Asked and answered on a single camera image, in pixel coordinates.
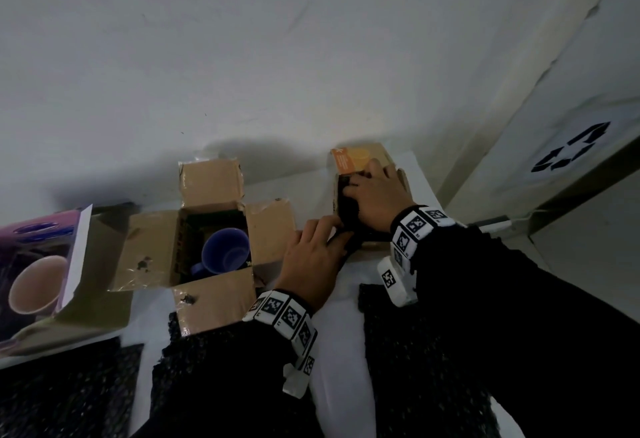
hand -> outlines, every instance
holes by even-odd
[[[344,232],[327,244],[333,227],[341,227],[337,215],[307,221],[303,231],[295,231],[282,262],[282,272],[274,289],[292,291],[318,311],[335,287],[340,259],[353,232]]]
[[[350,184],[342,193],[357,200],[358,218],[364,224],[376,231],[390,232],[396,215],[415,202],[400,183],[395,165],[383,169],[378,160],[372,159],[365,173],[370,173],[371,178],[351,175]]]

person's left hand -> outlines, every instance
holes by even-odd
[[[303,231],[295,231],[282,262],[282,272],[274,289],[292,291],[314,311],[326,303],[335,287],[340,259],[353,232],[344,232],[327,244],[333,227],[341,227],[337,215],[307,221]]]

black recycling symbol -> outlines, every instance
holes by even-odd
[[[611,122],[607,123],[597,123],[593,126],[590,126],[586,130],[582,131],[578,136],[569,140],[566,143],[566,146],[572,146],[573,144],[581,141],[586,143],[577,153],[573,154],[568,158],[556,159],[556,157],[560,154],[561,151],[564,150],[565,146],[560,146],[560,148],[555,148],[551,150],[548,155],[546,155],[543,159],[535,164],[535,166],[531,169],[532,172],[536,171],[544,171],[549,168],[551,171],[567,166],[572,161],[579,159],[582,155],[584,155],[587,151],[593,148],[593,145],[596,144],[596,140],[607,132],[607,128]]]

finger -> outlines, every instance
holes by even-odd
[[[362,185],[369,180],[366,176],[358,175],[357,173],[349,177],[349,185]]]
[[[352,237],[353,232],[342,232],[342,234],[334,237],[331,243],[328,245],[329,253],[332,255],[332,257],[342,257],[344,255],[344,247]]]
[[[354,199],[358,199],[358,193],[360,193],[360,187],[354,187],[352,185],[349,185],[348,187],[345,187],[342,189],[342,194],[345,197],[349,197],[349,198],[354,198]]]
[[[380,165],[380,161],[376,158],[369,160],[365,171],[371,172],[373,178],[387,178],[385,171],[382,169],[382,165]]]
[[[392,180],[394,178],[398,177],[398,172],[396,171],[396,165],[394,163],[392,163],[389,166],[385,167],[385,174],[387,175],[388,178],[391,178]]]
[[[314,234],[312,242],[319,245],[325,245],[326,241],[329,240],[331,230],[334,227],[341,226],[342,221],[340,220],[340,217],[338,217],[338,215],[325,215],[320,219],[320,222],[318,222],[316,233]]]
[[[293,231],[291,237],[289,238],[289,247],[293,247],[300,242],[300,238],[302,237],[302,231]]]
[[[302,230],[302,236],[300,237],[300,241],[303,243],[308,243],[314,237],[314,232],[316,232],[316,227],[318,225],[318,219],[308,220],[305,224],[305,228]]]

white wall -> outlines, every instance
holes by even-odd
[[[601,1],[446,207],[452,215],[467,222],[524,215],[640,135],[640,123],[631,123],[571,169],[540,183],[519,179],[531,168],[531,157],[568,122],[640,96],[639,11],[640,0]],[[592,108],[580,108],[585,104]],[[640,103],[626,109],[640,118]]]
[[[532,236],[551,272],[640,321],[640,171]]]
[[[518,0],[518,22],[543,6]],[[0,0],[0,223],[175,198],[177,161],[205,147],[238,155],[255,182],[324,164],[343,142],[399,139],[437,183],[467,139],[461,121],[483,112],[469,93],[499,85],[492,59],[526,37],[504,36],[514,7]]]

